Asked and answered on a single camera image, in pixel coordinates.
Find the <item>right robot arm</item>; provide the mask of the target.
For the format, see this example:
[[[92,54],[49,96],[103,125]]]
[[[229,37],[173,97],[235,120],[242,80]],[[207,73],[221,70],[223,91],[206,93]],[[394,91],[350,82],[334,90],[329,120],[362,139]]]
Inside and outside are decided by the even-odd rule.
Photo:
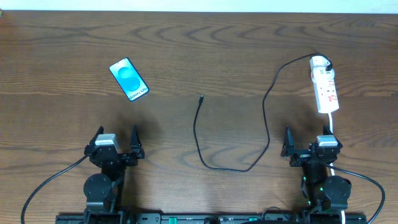
[[[281,156],[290,159],[291,167],[303,170],[302,190],[308,199],[309,207],[300,212],[304,223],[326,221],[330,215],[332,223],[341,223],[341,213],[348,208],[348,199],[352,184],[338,175],[329,175],[327,167],[337,160],[343,145],[335,138],[328,126],[323,127],[323,134],[307,149],[297,149],[291,129],[287,126]]]

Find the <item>blue screen smartphone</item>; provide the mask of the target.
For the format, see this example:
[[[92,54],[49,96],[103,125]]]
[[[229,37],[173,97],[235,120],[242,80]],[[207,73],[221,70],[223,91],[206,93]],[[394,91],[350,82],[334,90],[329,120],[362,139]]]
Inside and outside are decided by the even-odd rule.
[[[129,101],[136,101],[150,91],[144,79],[127,57],[111,65],[109,71]]]

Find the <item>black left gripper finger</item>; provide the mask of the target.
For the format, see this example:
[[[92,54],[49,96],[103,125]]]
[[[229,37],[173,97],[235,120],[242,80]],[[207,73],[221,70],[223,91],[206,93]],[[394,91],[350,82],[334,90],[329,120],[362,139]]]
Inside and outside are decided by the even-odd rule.
[[[90,146],[94,146],[94,145],[95,145],[95,141],[96,141],[97,137],[98,137],[100,134],[103,134],[103,131],[104,131],[104,128],[103,128],[102,126],[100,126],[100,127],[98,128],[97,132],[95,133],[95,135],[93,136],[93,138],[89,141],[89,145],[90,145]]]
[[[137,126],[134,125],[131,134],[131,140],[129,143],[129,148],[132,152],[141,152],[142,151],[142,144],[139,140]]]

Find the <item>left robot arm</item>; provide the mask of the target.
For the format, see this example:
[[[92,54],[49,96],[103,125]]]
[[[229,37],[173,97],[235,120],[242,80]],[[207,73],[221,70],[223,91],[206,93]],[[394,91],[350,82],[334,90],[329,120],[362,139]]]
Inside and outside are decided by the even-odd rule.
[[[101,169],[85,182],[86,209],[83,223],[131,223],[134,217],[121,208],[126,168],[136,166],[145,157],[137,127],[132,129],[129,152],[118,152],[119,142],[115,134],[105,134],[101,126],[85,147],[84,155]]]

